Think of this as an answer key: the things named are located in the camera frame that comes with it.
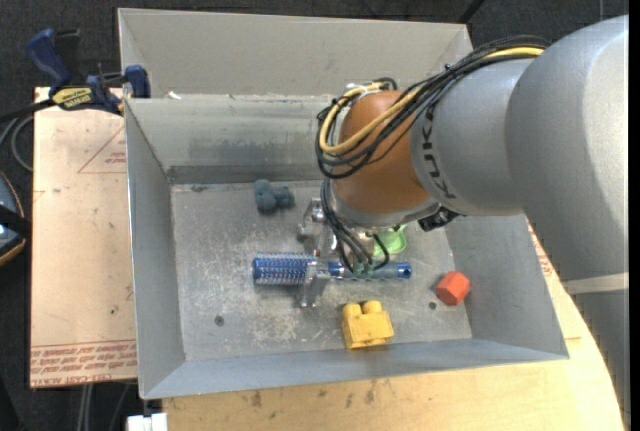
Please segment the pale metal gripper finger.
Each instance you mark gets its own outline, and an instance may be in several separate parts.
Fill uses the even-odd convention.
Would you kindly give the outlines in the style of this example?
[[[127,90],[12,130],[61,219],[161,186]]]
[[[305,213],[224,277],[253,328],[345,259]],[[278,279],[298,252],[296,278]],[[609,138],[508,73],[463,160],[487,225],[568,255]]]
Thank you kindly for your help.
[[[298,238],[305,240],[318,237],[326,224],[325,211],[319,197],[310,200],[298,225]]]
[[[302,285],[298,293],[301,308],[314,307],[330,282],[330,274],[318,263],[309,263],[305,269]]]

